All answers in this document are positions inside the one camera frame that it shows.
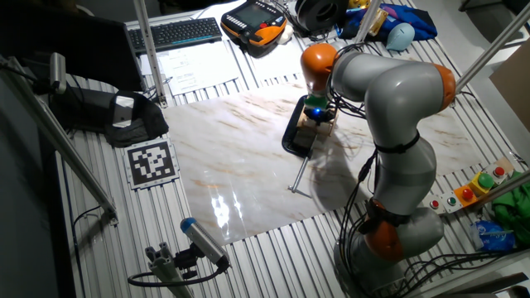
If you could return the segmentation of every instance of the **keyboard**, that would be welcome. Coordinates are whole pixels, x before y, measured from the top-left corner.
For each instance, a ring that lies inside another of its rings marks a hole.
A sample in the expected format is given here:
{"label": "keyboard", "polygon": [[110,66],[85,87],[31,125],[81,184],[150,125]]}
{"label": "keyboard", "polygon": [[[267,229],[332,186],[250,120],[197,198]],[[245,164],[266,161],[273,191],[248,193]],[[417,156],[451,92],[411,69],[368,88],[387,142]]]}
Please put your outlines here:
{"label": "keyboard", "polygon": [[[171,50],[220,41],[222,36],[213,17],[151,26],[151,33],[156,50]],[[147,50],[140,29],[129,31],[129,35],[134,52],[136,54],[146,53]]]}

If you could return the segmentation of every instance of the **green object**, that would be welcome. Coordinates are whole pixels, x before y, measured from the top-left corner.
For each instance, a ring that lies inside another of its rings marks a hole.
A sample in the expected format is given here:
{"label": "green object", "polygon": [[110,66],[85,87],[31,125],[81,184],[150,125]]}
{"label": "green object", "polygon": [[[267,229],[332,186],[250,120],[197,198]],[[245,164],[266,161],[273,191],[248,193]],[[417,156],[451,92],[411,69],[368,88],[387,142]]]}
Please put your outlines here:
{"label": "green object", "polygon": [[326,97],[316,97],[315,95],[309,95],[307,99],[304,100],[304,104],[308,108],[319,108],[325,110],[328,106],[328,99]]}
{"label": "green object", "polygon": [[[520,176],[515,171],[512,179]],[[519,186],[493,202],[495,218],[505,230],[513,230],[523,246],[530,246],[530,183]]]}
{"label": "green object", "polygon": [[479,175],[479,184],[484,188],[491,188],[494,185],[494,178],[490,174],[482,173]]}

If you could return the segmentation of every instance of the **marble surface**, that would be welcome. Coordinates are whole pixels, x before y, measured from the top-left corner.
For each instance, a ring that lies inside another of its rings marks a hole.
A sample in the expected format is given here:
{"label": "marble surface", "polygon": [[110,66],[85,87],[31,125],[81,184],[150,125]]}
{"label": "marble surface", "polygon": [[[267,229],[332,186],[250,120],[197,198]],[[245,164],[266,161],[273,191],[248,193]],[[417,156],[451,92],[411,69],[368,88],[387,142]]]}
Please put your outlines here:
{"label": "marble surface", "polygon": [[[373,153],[368,124],[341,114],[324,143],[317,142],[299,190],[292,185],[302,159],[281,140],[304,82],[282,84],[164,110],[191,214],[221,244],[337,209]],[[422,137],[436,152],[437,174],[480,162],[450,110],[423,119]],[[362,184],[367,199],[373,177]]]}

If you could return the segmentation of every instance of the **metal rod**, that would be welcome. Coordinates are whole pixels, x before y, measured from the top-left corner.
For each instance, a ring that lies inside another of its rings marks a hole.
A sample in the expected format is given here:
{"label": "metal rod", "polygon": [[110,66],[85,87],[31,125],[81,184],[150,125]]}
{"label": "metal rod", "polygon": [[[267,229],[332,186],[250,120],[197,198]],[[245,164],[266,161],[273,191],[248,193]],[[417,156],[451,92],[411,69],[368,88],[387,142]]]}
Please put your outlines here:
{"label": "metal rod", "polygon": [[152,78],[155,81],[155,88],[157,89],[157,97],[160,101],[160,106],[167,108],[166,92],[163,88],[162,76],[160,68],[158,67],[157,52],[155,51],[155,42],[152,39],[151,27],[149,26],[149,16],[147,15],[146,3],[144,0],[132,0],[134,2],[134,9],[138,23],[140,24],[140,31],[147,50],[147,58],[151,66]]}
{"label": "metal rod", "polygon": [[309,161],[309,159],[311,158],[311,155],[313,154],[313,146],[315,145],[317,137],[318,137],[318,132],[316,132],[315,138],[313,138],[313,143],[311,144],[311,147],[309,148],[309,152],[307,152],[306,158],[304,158],[304,161],[301,163],[301,167],[300,167],[300,170],[298,171],[298,175],[296,175],[295,184],[293,186],[288,187],[288,189],[292,191],[293,194],[297,192],[299,194],[302,194],[310,198],[309,195],[306,195],[300,192],[297,188],[298,188],[298,185],[300,184],[301,177],[304,175],[304,171],[306,170],[307,162]]}
{"label": "metal rod", "polygon": [[473,79],[480,70],[503,48],[508,39],[519,30],[525,22],[530,19],[530,3],[513,19],[513,21],[503,30],[503,32],[494,40],[488,50],[486,50],[477,59],[473,65],[464,72],[460,79],[456,82],[456,93],[462,91],[471,79]]}
{"label": "metal rod", "polygon": [[512,191],[528,182],[530,182],[530,171],[525,171],[520,176],[504,182],[502,185],[499,185],[499,187],[494,188],[489,193],[481,195],[478,198],[478,202],[474,205],[474,208],[484,206],[485,204],[493,201],[494,199],[497,199],[499,196],[504,195],[509,191]]}
{"label": "metal rod", "polygon": [[363,23],[359,27],[359,31],[357,32],[357,36],[354,38],[354,44],[360,43],[364,41],[364,38],[366,38],[366,35],[370,31],[370,28],[372,27],[372,22],[377,15],[379,6],[381,5],[381,2],[383,0],[373,0],[370,1],[370,6],[368,7],[368,10],[366,11],[366,14],[364,14]]}
{"label": "metal rod", "polygon": [[[21,72],[24,71],[14,58],[9,60],[9,66],[13,69],[20,70]],[[96,180],[95,176],[85,165],[74,146],[72,146],[66,132],[48,108],[47,104],[34,95],[27,80],[20,75],[8,71],[0,71],[0,76],[4,79],[6,85],[13,94],[15,94],[18,101],[31,115],[39,129],[46,135],[48,140],[50,140],[54,148],[57,149],[61,156],[66,160],[72,171],[81,180],[86,189],[98,201],[105,213],[107,213],[110,218],[110,223],[117,224],[118,217],[114,204]]]}
{"label": "metal rod", "polygon": [[293,193],[296,192],[296,189],[298,188],[298,185],[300,184],[301,177],[302,175],[304,175],[304,171],[306,170],[308,161],[309,161],[309,156],[306,156],[306,158],[304,158],[304,162],[301,163],[301,167],[300,167],[300,170],[298,171],[298,175],[296,175],[295,184],[292,185],[291,191]]}

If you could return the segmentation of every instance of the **red button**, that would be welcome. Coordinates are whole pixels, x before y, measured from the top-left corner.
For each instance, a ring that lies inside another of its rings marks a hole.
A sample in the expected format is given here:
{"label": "red button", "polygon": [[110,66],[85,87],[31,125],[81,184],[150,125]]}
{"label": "red button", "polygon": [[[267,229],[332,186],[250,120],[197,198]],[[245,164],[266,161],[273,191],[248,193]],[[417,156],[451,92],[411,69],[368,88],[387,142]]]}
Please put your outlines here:
{"label": "red button", "polygon": [[495,172],[494,174],[497,176],[497,177],[500,177],[502,175],[504,175],[504,169],[500,166],[498,166],[496,169],[495,169]]}
{"label": "red button", "polygon": [[464,196],[465,200],[472,200],[475,194],[473,194],[473,190],[471,189],[464,189],[462,190],[462,196]]}

